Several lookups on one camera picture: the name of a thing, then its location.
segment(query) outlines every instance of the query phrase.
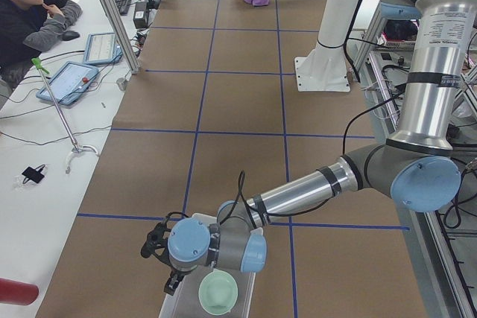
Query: green bowl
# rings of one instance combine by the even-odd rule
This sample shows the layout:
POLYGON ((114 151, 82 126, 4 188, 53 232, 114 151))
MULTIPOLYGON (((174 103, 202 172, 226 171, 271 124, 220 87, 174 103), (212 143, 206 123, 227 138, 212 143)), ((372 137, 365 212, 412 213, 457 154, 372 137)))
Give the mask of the green bowl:
POLYGON ((199 286, 199 302, 208 314, 220 316, 230 312, 239 295, 236 280, 228 273, 213 270, 199 286))

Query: label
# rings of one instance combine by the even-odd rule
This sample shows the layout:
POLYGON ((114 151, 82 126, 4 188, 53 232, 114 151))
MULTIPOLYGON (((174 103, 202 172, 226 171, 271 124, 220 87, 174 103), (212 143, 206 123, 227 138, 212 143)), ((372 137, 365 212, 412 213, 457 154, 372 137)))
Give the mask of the label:
POLYGON ((446 47, 466 51, 473 22, 468 13, 461 12, 425 16, 414 49, 446 47))
POLYGON ((454 87, 458 89, 460 82, 461 82, 460 76, 455 76, 455 75, 443 76, 440 79, 440 84, 438 87, 454 87))

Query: pink container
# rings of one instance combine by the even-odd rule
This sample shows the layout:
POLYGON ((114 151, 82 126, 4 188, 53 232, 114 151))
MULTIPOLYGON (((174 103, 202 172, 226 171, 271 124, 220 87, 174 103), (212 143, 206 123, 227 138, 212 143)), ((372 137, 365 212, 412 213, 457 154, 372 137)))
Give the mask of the pink container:
POLYGON ((29 305, 38 297, 38 287, 34 284, 0 279, 0 303, 29 305))

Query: tablet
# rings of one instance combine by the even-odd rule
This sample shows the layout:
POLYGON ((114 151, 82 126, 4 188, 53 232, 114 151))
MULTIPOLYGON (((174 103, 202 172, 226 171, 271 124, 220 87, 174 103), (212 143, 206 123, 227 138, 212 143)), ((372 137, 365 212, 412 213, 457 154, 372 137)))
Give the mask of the tablet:
MULTIPOLYGON (((86 91, 98 73, 94 66, 68 61, 51 77, 49 84, 58 103, 69 106, 86 91)), ((37 98, 51 101, 46 87, 37 92, 37 98)))
POLYGON ((117 63, 122 51, 114 33, 90 34, 86 42, 83 63, 87 65, 106 65, 117 63))

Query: blue joint cap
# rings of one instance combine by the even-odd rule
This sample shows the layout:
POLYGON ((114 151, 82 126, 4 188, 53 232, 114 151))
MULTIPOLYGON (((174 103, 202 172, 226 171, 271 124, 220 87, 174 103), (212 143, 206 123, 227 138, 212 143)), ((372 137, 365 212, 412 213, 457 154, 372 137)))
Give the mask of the blue joint cap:
POLYGON ((221 213, 222 209, 225 208, 226 206, 228 205, 232 205, 234 203, 233 200, 228 200, 226 201, 225 203, 222 203, 219 207, 218 207, 218 210, 217 210, 217 216, 221 213))
POLYGON ((381 3, 381 16, 391 20, 412 20, 420 19, 422 15, 415 7, 381 3))
POLYGON ((263 235, 251 234, 245 247, 244 257, 241 260, 240 271, 260 272, 265 266, 266 259, 267 241, 263 235))
POLYGON ((193 262, 207 253, 210 233, 206 225, 194 217, 183 219, 171 230, 167 247, 169 254, 180 262, 193 262))
POLYGON ((433 212, 450 202, 461 185, 457 165, 443 156, 427 156, 404 168, 391 185, 398 206, 433 212))

